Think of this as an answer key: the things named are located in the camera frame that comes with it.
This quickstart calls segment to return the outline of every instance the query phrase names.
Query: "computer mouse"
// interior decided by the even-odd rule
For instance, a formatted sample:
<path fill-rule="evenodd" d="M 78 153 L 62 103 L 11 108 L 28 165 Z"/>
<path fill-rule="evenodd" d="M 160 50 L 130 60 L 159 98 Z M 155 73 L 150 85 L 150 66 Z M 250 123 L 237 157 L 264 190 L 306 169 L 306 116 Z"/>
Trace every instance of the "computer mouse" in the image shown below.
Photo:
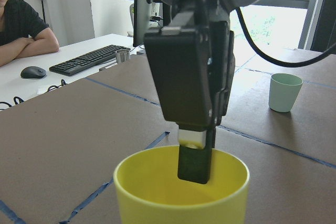
<path fill-rule="evenodd" d="M 43 68 L 30 66 L 26 67 L 21 72 L 21 77 L 24 79 L 41 79 L 46 75 L 46 71 Z"/>

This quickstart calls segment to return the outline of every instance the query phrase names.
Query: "light green cup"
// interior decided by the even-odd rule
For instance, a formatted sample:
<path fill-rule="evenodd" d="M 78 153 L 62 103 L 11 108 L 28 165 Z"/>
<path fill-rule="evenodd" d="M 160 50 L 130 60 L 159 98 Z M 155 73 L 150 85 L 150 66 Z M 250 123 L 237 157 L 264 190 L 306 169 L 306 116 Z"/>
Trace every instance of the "light green cup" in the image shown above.
<path fill-rule="evenodd" d="M 123 224 L 243 224 L 249 185 L 247 166 L 213 149 L 210 180 L 177 177 L 178 146 L 152 148 L 124 159 L 115 169 Z"/>
<path fill-rule="evenodd" d="M 300 92 L 303 80 L 288 73 L 271 76 L 268 105 L 277 112 L 289 112 Z"/>

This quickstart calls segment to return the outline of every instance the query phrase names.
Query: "white table surface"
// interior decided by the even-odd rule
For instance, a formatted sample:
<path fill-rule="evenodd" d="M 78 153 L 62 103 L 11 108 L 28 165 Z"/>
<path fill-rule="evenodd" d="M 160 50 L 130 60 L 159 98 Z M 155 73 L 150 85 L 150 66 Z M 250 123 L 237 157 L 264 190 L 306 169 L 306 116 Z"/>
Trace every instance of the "white table surface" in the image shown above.
<path fill-rule="evenodd" d="M 71 83 L 96 73 L 100 68 L 110 63 L 97 65 L 71 77 L 50 72 L 49 67 L 111 44 L 132 49 L 132 43 L 133 38 L 131 37 L 109 34 L 61 47 L 58 52 L 53 54 L 13 60 L 0 67 L 0 101 L 14 105 L 14 97 L 20 97 L 26 101 L 38 96 L 42 90 L 47 91 L 49 86 L 59 86 L 61 79 L 64 79 L 66 83 Z M 41 67 L 47 71 L 47 74 L 42 79 L 23 79 L 20 73 L 28 66 Z M 7 106 L 0 104 L 0 108 L 5 109 Z"/>

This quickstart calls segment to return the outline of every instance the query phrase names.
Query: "table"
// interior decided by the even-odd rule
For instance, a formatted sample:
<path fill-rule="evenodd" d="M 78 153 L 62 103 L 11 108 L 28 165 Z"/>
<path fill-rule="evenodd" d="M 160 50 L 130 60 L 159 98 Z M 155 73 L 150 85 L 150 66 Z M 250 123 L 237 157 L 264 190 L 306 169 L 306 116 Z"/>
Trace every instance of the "table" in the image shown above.
<path fill-rule="evenodd" d="M 53 54 L 13 60 L 0 67 L 0 101 L 14 104 L 13 97 L 15 96 L 18 96 L 23 100 L 28 100 L 47 91 L 48 87 L 51 85 L 60 85 L 61 79 L 64 79 L 66 83 L 71 83 L 96 73 L 99 71 L 99 68 L 102 68 L 107 64 L 95 66 L 71 77 L 50 72 L 49 67 L 110 44 L 132 48 L 132 43 L 133 39 L 130 37 L 110 34 L 61 47 L 59 52 Z M 47 71 L 47 74 L 42 79 L 23 79 L 21 78 L 20 73 L 28 66 L 41 67 Z"/>
<path fill-rule="evenodd" d="M 269 50 L 293 61 L 318 54 Z M 245 52 L 236 50 L 216 148 L 250 169 L 246 223 L 334 223 L 335 56 L 285 69 Z M 274 72 L 305 81 L 289 113 L 268 108 Z M 120 223 L 111 181 L 117 163 L 145 148 L 177 144 L 177 126 L 163 118 L 144 56 L 2 111 L 0 122 L 0 200 L 27 224 L 66 221 L 100 191 L 71 222 Z M 0 223 L 11 223 L 1 211 Z"/>

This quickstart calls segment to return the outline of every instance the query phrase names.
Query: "cable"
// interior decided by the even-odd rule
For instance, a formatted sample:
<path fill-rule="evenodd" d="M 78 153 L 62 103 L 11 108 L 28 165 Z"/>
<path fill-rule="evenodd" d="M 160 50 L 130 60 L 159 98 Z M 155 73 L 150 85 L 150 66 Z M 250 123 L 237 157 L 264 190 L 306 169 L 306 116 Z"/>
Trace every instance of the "cable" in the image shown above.
<path fill-rule="evenodd" d="M 330 54 L 332 54 L 333 50 L 336 49 L 336 43 L 334 43 L 331 47 L 329 47 L 326 51 L 324 51 L 322 54 L 318 55 L 317 57 L 310 59 L 310 60 L 306 60 L 306 61 L 302 61 L 302 62 L 285 62 L 285 61 L 281 61 L 281 60 L 277 60 L 272 58 L 271 56 L 268 56 L 267 54 L 265 54 L 264 52 L 262 52 L 257 46 L 256 44 L 253 42 L 251 35 L 249 34 L 244 18 L 243 18 L 243 14 L 241 13 L 240 8 L 236 8 L 236 12 L 238 15 L 238 19 L 240 22 L 240 25 L 242 26 L 241 28 L 243 29 L 244 35 L 248 41 L 248 43 L 250 44 L 250 46 L 252 47 L 252 49 L 259 54 L 264 60 L 267 60 L 268 62 L 271 62 L 275 65 L 281 66 L 281 67 L 286 67 L 286 68 L 299 68 L 299 67 L 304 67 L 304 66 L 308 66 L 311 64 L 314 64 L 320 60 L 323 60 L 324 58 L 326 58 L 327 56 L 329 56 Z"/>
<path fill-rule="evenodd" d="M 162 26 L 160 25 L 160 23 L 159 23 L 157 20 L 155 20 L 155 19 L 151 19 L 150 21 L 151 21 L 151 22 L 156 22 L 160 27 L 162 27 Z"/>
<path fill-rule="evenodd" d="M 22 102 L 24 102 L 24 100 L 22 98 L 20 98 L 20 97 L 14 97 L 14 103 L 16 105 L 18 105 L 19 103 L 22 103 Z"/>
<path fill-rule="evenodd" d="M 47 92 L 50 92 L 51 90 L 54 90 L 54 89 L 58 89 L 58 88 L 63 87 L 63 86 L 65 86 L 65 85 L 67 85 L 67 83 L 65 82 L 64 79 L 61 79 L 61 85 L 59 85 L 59 86 L 57 86 L 57 85 L 52 85 L 52 86 L 50 86 L 50 87 L 48 88 Z"/>
<path fill-rule="evenodd" d="M 8 107 L 11 107 L 11 106 L 12 106 L 12 105 L 9 104 L 8 102 L 0 102 L 0 104 L 5 104 L 5 105 L 7 105 Z"/>

